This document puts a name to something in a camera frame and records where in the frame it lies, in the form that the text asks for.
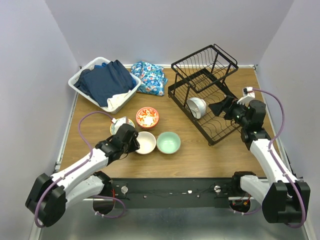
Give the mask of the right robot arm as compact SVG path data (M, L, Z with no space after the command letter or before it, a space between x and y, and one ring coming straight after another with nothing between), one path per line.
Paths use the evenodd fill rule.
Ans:
M223 110L225 119L241 127L242 142L258 160L268 180L265 183L257 176L243 175L230 183L230 191L236 196L245 192L253 196L268 223L301 227L307 219L311 189L286 168L276 153L263 127L266 105L260 100L251 100L248 106L228 100Z

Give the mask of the yellow sun patterned bowl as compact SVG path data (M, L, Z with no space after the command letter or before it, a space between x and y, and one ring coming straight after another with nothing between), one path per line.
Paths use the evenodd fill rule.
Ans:
M128 118L127 123L135 128L135 124L131 119ZM114 135L117 132L117 130L118 130L118 127L115 127L115 124L112 123L109 128L110 134Z

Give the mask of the white ribbed bowl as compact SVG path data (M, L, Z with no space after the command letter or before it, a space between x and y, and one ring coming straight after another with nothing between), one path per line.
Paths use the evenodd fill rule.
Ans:
M201 119L206 114L207 104L202 98L191 97L186 101L191 114L197 120Z

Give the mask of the beige bowl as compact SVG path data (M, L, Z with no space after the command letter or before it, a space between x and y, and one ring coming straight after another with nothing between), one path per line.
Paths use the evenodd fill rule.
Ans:
M135 152L140 155L150 154L155 149L157 144L155 136L147 131L139 132L137 141L139 143L139 149Z

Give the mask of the navy blue clothes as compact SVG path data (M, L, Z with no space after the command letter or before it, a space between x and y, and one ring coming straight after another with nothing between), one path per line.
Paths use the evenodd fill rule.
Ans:
M108 106L107 99L125 94L136 85L136 80L119 60L95 65L92 70L83 70L74 84L101 107Z

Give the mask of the blue white patterned bowl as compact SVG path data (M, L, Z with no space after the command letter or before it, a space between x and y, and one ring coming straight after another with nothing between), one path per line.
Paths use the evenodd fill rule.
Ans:
M139 127L142 127L142 128L152 128L152 127L156 127L158 123L155 123L155 124L152 124L152 125L146 125L146 124L143 124L141 122L138 122L137 125Z

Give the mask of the blue floral cloth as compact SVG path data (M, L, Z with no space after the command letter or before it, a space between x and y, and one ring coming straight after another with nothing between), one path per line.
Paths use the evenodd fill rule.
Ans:
M131 73L141 80L137 91L143 94L163 97L168 79L165 76L164 68L160 65L146 61L138 61L130 68Z

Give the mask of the mint green bowl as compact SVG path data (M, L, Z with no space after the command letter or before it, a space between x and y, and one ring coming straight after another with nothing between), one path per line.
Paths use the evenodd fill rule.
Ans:
M163 154L171 155L180 149L181 139L175 132L163 132L157 137L156 146Z

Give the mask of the white cloth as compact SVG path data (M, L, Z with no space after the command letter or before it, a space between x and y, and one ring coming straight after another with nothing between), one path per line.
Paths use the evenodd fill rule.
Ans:
M131 93L131 90L129 90L126 93L121 94L115 94L112 97L107 99L107 108L108 110L115 109L121 105L121 103L124 101L124 99Z

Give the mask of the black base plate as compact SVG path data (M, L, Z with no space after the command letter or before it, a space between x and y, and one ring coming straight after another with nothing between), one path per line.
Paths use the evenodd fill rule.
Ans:
M230 177L113 178L102 196L120 199L128 209L228 208Z

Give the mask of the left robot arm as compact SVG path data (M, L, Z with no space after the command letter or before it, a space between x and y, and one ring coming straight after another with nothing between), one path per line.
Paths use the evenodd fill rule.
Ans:
M119 126L115 134L90 147L90 152L63 171L39 175L29 192L25 206L34 214L38 228L51 227L64 215L66 209L86 198L110 200L122 205L116 198L111 179L101 171L123 154L143 147L141 133L129 123Z

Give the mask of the orange white floral bowl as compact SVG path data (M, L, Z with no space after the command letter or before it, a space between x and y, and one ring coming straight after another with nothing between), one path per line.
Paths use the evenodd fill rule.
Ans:
M135 120L137 123L143 123L147 126L158 123L160 115L153 107L143 107L136 113Z

